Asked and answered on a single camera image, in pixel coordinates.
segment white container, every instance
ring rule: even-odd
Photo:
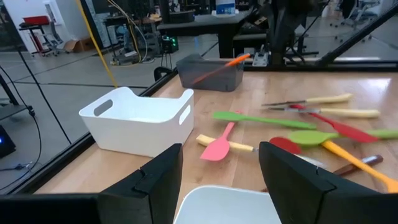
[[[217,15],[235,15],[235,0],[216,0]]]
[[[198,187],[184,198],[174,224],[280,224],[268,193]]]
[[[79,111],[98,146],[155,157],[184,143],[193,129],[193,90],[178,99],[139,97],[129,88],[110,91]]]

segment yellow cable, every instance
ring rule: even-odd
[[[106,62],[105,62],[104,55],[102,54],[100,48],[98,47],[97,41],[95,41],[95,38],[94,38],[94,35],[93,35],[93,31],[92,31],[91,28],[90,28],[90,24],[88,23],[87,17],[86,17],[86,15],[85,15],[84,10],[83,10],[83,6],[81,5],[80,0],[76,0],[76,3],[77,3],[77,5],[78,5],[78,7],[79,7],[79,10],[80,10],[81,15],[83,16],[83,18],[84,18],[84,20],[85,20],[85,23],[86,23],[88,32],[90,33],[90,37],[91,37],[91,39],[92,39],[92,41],[93,41],[93,43],[94,43],[95,48],[97,49],[98,55],[99,55],[99,57],[101,58],[102,63],[104,64],[105,70],[106,70],[106,72],[108,73],[108,76],[109,76],[109,78],[111,79],[111,81],[112,81],[112,83],[113,83],[113,86],[114,86],[115,88],[117,88],[117,87],[118,87],[118,84],[116,83],[116,80],[114,79],[111,70],[109,69],[108,65],[107,65]]]
[[[138,49],[137,40],[136,40],[134,34],[132,33],[132,30],[133,30],[133,29],[132,29],[131,22],[130,22],[130,21],[132,21],[132,19],[131,19],[131,18],[129,17],[129,15],[128,15],[118,4],[116,4],[113,0],[108,0],[108,2],[109,2],[110,4],[112,4],[116,9],[119,9],[119,11],[120,11],[122,14],[124,14],[124,16],[126,16],[126,19],[127,19],[128,23],[129,23],[129,31],[130,31],[130,34],[132,35],[132,39],[133,39],[133,41],[134,41],[134,46],[135,46],[136,51],[137,51],[138,56],[139,56],[139,61],[141,62],[142,57],[141,57],[141,53],[139,52],[139,49]]]

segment gray plastic bin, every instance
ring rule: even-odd
[[[199,54],[191,54],[176,63],[181,85],[184,88],[200,90],[234,91],[242,82],[243,63],[225,68],[219,73],[215,73],[201,82],[193,84],[196,78],[217,70],[226,63],[228,61],[205,60]]]

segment concrete floor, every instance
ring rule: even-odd
[[[329,23],[330,20],[326,19],[316,21],[308,32],[309,37],[305,39],[307,51],[317,50],[320,52],[318,56],[321,57],[339,46],[340,43],[334,40],[334,35],[343,34],[349,29],[347,27],[330,27]],[[382,59],[398,59],[398,51],[390,47],[391,44],[398,45],[398,40],[395,40],[393,32],[390,32],[393,29],[389,29],[389,27],[396,27],[396,24],[398,24],[396,18],[387,22],[375,30],[373,40],[356,44],[343,56],[376,56]],[[215,35],[179,38],[180,50],[172,54],[172,66],[175,66],[176,61],[194,52],[202,54],[208,51],[205,58],[218,58],[216,41]],[[24,54],[28,66],[35,74],[72,142],[88,131],[79,117],[78,111],[113,89],[112,82],[105,72],[100,58],[95,56],[95,53],[96,51],[92,50],[81,54],[63,54],[59,57],[48,58],[38,56],[32,58],[29,54]],[[110,61],[110,54],[106,54],[105,57],[107,62]],[[18,54],[0,53],[0,65],[11,76],[26,103],[35,109],[43,143],[40,163],[45,163],[64,150],[69,143]],[[110,69],[119,86],[129,86],[135,94],[139,94],[155,82],[153,71],[158,66],[160,66],[160,58],[149,64],[110,67]],[[7,77],[4,74],[2,76],[15,93]],[[0,98],[3,97],[6,97],[6,94],[0,90]],[[39,140],[34,120],[27,111],[0,121],[0,124],[10,135],[17,149],[16,152],[0,159],[0,169],[35,161],[39,152]],[[26,170],[0,172],[0,189],[25,172]],[[11,187],[0,190],[0,194],[7,192]]]

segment pink spatula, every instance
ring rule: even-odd
[[[200,159],[208,161],[220,161],[226,157],[229,151],[228,135],[232,131],[235,122],[229,122],[226,129],[221,137],[211,142],[200,156]]]

